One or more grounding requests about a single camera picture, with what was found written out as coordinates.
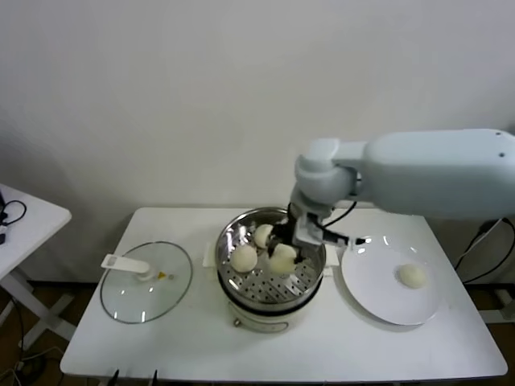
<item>stainless steel pot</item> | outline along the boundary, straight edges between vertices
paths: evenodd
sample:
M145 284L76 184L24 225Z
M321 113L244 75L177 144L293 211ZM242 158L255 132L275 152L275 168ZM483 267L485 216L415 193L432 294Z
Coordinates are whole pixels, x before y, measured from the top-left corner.
M238 306L255 314L276 316L298 310L313 298L322 281L326 260L323 246L302 248L303 262L288 275L270 272L269 255L264 249L257 250L257 265L251 272L239 273L231 267L231 252L238 245L255 246L253 232L259 225L281 221L286 221L285 209L253 209L232 220L216 241L216 267L222 289Z

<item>table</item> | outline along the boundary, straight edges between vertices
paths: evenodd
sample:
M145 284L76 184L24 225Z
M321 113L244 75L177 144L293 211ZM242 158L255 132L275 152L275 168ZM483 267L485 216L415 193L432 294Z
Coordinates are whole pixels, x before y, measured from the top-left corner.
M27 205L25 216L8 227L6 243L0 245L0 285L39 317L39 321L23 337L23 349L28 349L46 329L70 340L75 327L56 315L66 308L73 297L63 295L49 310L32 295L31 286L16 267L56 234L72 218L72 215L67 209L2 184L0 184L0 191L6 202L17 199ZM16 204L6 209L6 213L10 215L9 218L16 218L21 212L21 206ZM0 322L3 322L11 310L10 303L0 314Z
M443 302L426 324L395 326L367 314L337 271L324 277L305 319L281 334L233 326L220 285L202 261L207 245L245 209L142 208L116 254L148 241L183 246L192 283L168 314L141 325L112 320L97 287L61 361L69 375L228 382L395 382L499 376L506 362L426 221L358 209L333 228L386 234L430 253Z

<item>white wall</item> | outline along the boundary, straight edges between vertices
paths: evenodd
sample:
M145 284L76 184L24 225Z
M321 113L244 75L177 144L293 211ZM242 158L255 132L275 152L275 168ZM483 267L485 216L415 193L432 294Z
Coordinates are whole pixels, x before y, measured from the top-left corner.
M74 215L23 268L98 279L141 206L285 203L311 138L506 126L514 12L509 0L0 2L0 179Z

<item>glass lid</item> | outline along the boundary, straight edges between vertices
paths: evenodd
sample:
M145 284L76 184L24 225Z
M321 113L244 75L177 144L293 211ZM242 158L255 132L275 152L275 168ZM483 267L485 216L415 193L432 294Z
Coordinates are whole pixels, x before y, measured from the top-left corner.
M151 275L110 269L101 286L105 312L123 323L144 323L165 315L186 294L192 282L192 261L177 244L156 241L124 255L150 265Z

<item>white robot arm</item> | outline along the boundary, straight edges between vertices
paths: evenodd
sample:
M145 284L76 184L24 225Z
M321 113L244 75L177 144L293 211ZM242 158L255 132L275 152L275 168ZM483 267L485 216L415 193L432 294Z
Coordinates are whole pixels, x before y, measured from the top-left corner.
M294 242L325 240L338 201L448 219L515 214L515 137L493 129L391 133L370 142L319 139L295 163Z

